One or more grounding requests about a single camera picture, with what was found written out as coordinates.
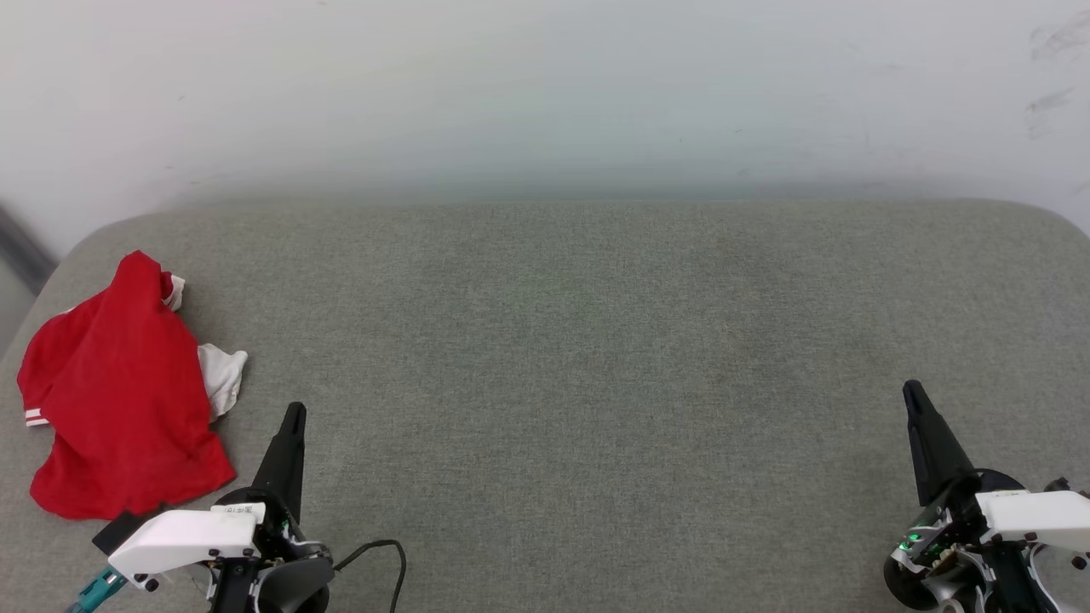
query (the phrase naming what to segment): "white cloth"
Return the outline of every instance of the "white cloth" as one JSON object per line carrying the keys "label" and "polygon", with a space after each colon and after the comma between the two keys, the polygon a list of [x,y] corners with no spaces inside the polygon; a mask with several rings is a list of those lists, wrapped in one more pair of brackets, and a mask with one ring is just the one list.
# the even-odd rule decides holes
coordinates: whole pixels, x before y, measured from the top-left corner
{"label": "white cloth", "polygon": [[228,353],[215,345],[198,345],[197,359],[201,361],[201,374],[205,381],[205,392],[213,422],[231,410],[239,399],[239,387],[242,385],[242,366],[250,356],[245,351]]}

